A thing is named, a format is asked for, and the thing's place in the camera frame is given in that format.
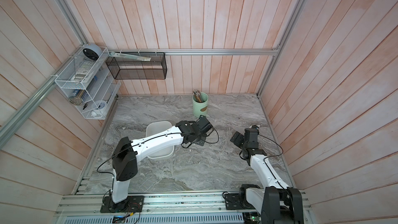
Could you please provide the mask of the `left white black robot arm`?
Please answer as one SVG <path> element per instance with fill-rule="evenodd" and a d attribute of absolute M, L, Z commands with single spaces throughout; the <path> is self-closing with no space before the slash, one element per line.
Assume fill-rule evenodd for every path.
<path fill-rule="evenodd" d="M 121 139 L 111 157 L 113 166 L 112 203 L 127 199 L 130 180 L 138 172 L 138 163 L 168 147 L 181 144 L 204 146 L 206 139 L 215 131 L 209 120 L 201 115 L 196 121 L 180 121 L 160 133 L 136 140 Z"/>

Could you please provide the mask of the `pens in green cup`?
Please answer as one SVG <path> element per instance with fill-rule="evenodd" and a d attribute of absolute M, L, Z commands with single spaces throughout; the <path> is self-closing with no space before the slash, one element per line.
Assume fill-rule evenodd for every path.
<path fill-rule="evenodd" d="M 204 102 L 202 99 L 202 94 L 201 94 L 200 90 L 197 90 L 197 89 L 193 90 L 193 97 L 194 97 L 194 100 L 198 103 Z"/>

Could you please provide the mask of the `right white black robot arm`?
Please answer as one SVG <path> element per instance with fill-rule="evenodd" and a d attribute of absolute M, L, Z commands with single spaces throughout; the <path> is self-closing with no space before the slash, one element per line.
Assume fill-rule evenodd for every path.
<path fill-rule="evenodd" d="M 300 191 L 290 187 L 271 165 L 266 152 L 259 148 L 259 127 L 246 128 L 244 134 L 235 132 L 230 141 L 241 149 L 239 156 L 256 172 L 263 188 L 243 184 L 232 198 L 225 194 L 226 207 L 254 208 L 262 224 L 303 224 L 303 200 Z"/>

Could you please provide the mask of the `horizontal aluminium wall rail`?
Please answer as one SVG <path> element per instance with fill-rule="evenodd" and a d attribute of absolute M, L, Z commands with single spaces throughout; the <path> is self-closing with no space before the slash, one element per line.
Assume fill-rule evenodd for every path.
<path fill-rule="evenodd" d="M 275 56 L 278 49 L 108 49 L 109 52 L 164 53 L 166 56 Z"/>

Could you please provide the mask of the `white rectangular storage box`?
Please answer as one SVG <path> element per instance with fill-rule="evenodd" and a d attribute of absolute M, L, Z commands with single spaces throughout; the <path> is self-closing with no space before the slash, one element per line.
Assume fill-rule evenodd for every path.
<path fill-rule="evenodd" d="M 161 133 L 166 131 L 172 127 L 172 124 L 168 121 L 159 121 L 153 122 L 149 124 L 146 128 L 146 137 Z M 151 156 L 148 156 L 149 159 L 153 161 L 166 160 L 173 156 L 175 147 L 170 146 L 162 149 L 161 151 L 153 153 Z"/>

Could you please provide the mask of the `aluminium front frame rails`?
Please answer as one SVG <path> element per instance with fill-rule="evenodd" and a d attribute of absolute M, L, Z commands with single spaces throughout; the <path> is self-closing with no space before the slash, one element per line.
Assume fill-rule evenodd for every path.
<path fill-rule="evenodd" d="M 221 191 L 130 194 L 131 202 L 118 213 L 108 210 L 106 195 L 62 198 L 53 224 L 258 224 L 254 208 L 227 204 Z"/>

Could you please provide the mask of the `green pen holder cup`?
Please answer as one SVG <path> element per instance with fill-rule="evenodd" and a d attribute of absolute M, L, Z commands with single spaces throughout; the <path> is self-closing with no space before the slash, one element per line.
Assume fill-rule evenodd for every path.
<path fill-rule="evenodd" d="M 201 102 L 198 101 L 197 96 L 194 94 L 192 96 L 193 102 L 193 114 L 195 117 L 199 118 L 200 116 L 206 116 L 208 110 L 208 95 L 204 92 L 201 92 Z"/>

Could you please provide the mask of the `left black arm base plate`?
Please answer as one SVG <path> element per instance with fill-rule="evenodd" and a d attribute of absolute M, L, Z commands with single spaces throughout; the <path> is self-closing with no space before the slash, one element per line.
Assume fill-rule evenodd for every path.
<path fill-rule="evenodd" d="M 114 203 L 112 197 L 106 196 L 103 198 L 103 203 L 100 213 L 126 213 L 126 212 L 141 212 L 144 203 L 144 196 L 128 196 L 125 200 L 119 203 Z"/>

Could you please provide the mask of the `flat packaged item on basket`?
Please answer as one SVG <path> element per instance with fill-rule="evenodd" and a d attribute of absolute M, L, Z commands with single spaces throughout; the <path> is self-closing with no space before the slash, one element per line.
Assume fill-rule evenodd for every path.
<path fill-rule="evenodd" d="M 109 54 L 109 56 L 114 57 L 114 58 L 124 58 L 124 59 L 130 59 L 130 60 L 135 60 L 135 61 L 145 61 L 145 62 L 151 61 L 150 57 L 143 57 L 143 56 L 137 56 L 137 55 L 131 55 L 131 54 L 123 54 L 123 53 L 117 53 L 117 52 L 111 52 Z"/>

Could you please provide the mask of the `white tape roll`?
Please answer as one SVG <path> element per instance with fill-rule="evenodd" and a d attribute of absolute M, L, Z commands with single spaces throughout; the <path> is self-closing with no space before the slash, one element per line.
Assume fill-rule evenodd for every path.
<path fill-rule="evenodd" d="M 107 102 L 104 100 L 95 101 L 93 104 L 93 110 L 91 116 L 95 118 L 102 117 L 107 107 Z"/>

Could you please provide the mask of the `round grey alarm clock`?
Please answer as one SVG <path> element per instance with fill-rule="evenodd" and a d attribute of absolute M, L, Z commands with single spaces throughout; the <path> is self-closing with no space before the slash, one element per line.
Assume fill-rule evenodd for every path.
<path fill-rule="evenodd" d="M 84 55 L 93 61 L 97 61 L 102 54 L 102 49 L 96 44 L 86 44 L 83 47 Z"/>

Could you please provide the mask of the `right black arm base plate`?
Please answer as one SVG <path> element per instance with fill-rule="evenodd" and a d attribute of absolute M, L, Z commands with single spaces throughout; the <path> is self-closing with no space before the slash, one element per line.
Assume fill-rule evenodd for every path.
<path fill-rule="evenodd" d="M 249 209 L 244 203 L 243 198 L 240 194 L 233 194 L 229 192 L 223 192 L 222 197 L 226 204 L 227 210 L 242 210 Z"/>

